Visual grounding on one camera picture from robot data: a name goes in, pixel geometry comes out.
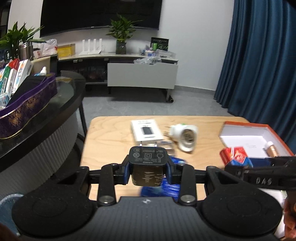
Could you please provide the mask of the person right hand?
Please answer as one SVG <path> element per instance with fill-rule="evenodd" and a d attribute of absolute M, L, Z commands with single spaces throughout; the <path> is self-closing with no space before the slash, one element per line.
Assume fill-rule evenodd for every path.
<path fill-rule="evenodd" d="M 285 237 L 286 238 L 295 238 L 296 230 L 295 230 L 295 218 L 292 216 L 292 212 L 290 209 L 290 202 L 288 197 L 285 199 L 284 204 L 284 224 L 285 224 Z"/>

